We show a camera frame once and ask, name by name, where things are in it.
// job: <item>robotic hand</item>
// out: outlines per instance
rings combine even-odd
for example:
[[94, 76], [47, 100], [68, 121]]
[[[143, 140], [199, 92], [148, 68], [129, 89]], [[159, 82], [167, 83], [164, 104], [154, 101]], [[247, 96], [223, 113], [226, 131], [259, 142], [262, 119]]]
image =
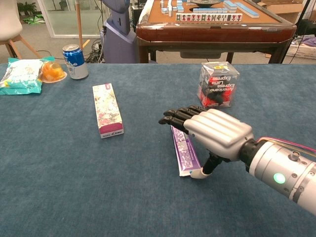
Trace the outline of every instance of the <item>robotic hand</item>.
[[241, 160], [251, 175], [316, 215], [316, 162], [273, 141], [256, 142], [251, 126], [219, 110], [190, 106], [163, 114], [160, 124], [194, 136], [210, 151], [192, 178], [206, 178], [222, 161]]

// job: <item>wooden pole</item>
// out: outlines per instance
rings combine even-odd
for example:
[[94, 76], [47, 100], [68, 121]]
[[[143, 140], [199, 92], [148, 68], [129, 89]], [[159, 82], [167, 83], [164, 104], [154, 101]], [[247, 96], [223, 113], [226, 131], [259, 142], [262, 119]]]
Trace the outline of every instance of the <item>wooden pole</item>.
[[78, 35], [79, 35], [79, 46], [83, 49], [82, 46], [82, 31], [81, 31], [81, 16], [80, 16], [80, 3], [79, 0], [76, 0], [76, 14], [77, 14], [77, 26], [78, 26]]

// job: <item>cardboard box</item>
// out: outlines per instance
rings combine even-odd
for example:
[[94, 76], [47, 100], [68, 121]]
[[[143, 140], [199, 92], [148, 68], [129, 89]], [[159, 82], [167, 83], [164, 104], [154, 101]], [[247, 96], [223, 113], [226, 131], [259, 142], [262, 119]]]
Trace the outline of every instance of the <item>cardboard box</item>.
[[259, 2], [258, 5], [293, 24], [296, 23], [299, 13], [302, 12], [304, 8], [302, 0], [263, 0]]
[[93, 86], [93, 96], [101, 138], [123, 134], [122, 118], [112, 84]]
[[310, 16], [310, 21], [316, 21], [316, 10], [315, 11], [312, 11], [312, 14]]

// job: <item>chair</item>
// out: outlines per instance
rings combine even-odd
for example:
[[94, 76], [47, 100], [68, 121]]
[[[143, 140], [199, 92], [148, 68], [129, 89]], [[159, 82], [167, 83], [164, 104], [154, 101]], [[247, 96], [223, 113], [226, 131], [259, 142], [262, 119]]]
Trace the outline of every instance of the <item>chair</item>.
[[38, 58], [41, 58], [35, 49], [20, 35], [22, 25], [19, 19], [16, 0], [0, 0], [0, 29], [0, 45], [5, 44], [11, 57], [13, 57], [13, 54], [9, 45], [13, 48], [17, 57], [22, 59], [21, 54], [14, 44], [16, 41], [21, 41]]

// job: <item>blue can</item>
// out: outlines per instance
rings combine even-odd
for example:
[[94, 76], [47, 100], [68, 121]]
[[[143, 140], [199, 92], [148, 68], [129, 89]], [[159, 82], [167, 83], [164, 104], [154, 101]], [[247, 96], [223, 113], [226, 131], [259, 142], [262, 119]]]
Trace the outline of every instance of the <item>blue can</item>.
[[88, 68], [79, 45], [69, 44], [64, 46], [63, 55], [72, 79], [82, 79], [88, 76]]

